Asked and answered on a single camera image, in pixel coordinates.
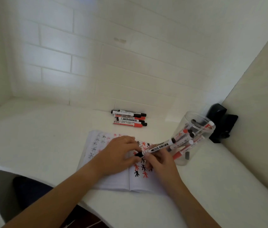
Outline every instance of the clear plastic jar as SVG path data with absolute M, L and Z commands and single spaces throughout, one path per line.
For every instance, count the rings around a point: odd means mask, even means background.
M 173 134 L 176 145 L 179 145 L 170 151 L 175 163 L 180 166 L 186 165 L 214 130 L 215 124 L 210 119 L 199 113 L 188 111 Z

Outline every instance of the white desk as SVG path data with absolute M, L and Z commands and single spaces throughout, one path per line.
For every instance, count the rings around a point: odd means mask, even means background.
M 0 107 L 0 170 L 56 186 L 75 172 L 90 130 L 124 133 L 152 143 L 177 123 L 112 124 L 110 113 L 13 99 Z M 268 227 L 268 190 L 223 145 L 205 142 L 178 168 L 192 194 L 222 227 Z M 166 196 L 91 190 L 83 206 L 112 227 L 184 227 Z

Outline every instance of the paper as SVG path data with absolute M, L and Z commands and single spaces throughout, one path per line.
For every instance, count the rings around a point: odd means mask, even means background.
M 79 161 L 78 169 L 92 160 L 106 145 L 115 137 L 122 136 L 121 134 L 109 134 L 99 130 L 93 130 L 87 137 L 86 144 L 82 156 Z M 137 141 L 142 150 L 147 149 L 151 144 L 144 141 Z M 127 156 L 134 156 L 137 151 L 130 151 Z M 113 174 L 101 179 L 94 188 L 108 190 L 132 190 L 136 192 L 153 192 L 165 194 L 164 189 L 159 183 L 159 180 L 154 170 L 148 170 L 145 167 L 146 161 L 141 158 L 129 169 L 123 172 Z

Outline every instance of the red asterisk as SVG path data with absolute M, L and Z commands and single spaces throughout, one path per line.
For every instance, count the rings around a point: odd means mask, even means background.
M 138 165 L 136 165 L 136 163 L 135 163 L 135 171 L 138 171 L 139 170 L 139 167 L 138 167 Z
M 148 174 L 147 174 L 147 172 L 143 172 L 143 177 L 146 177 L 146 178 L 148 178 Z

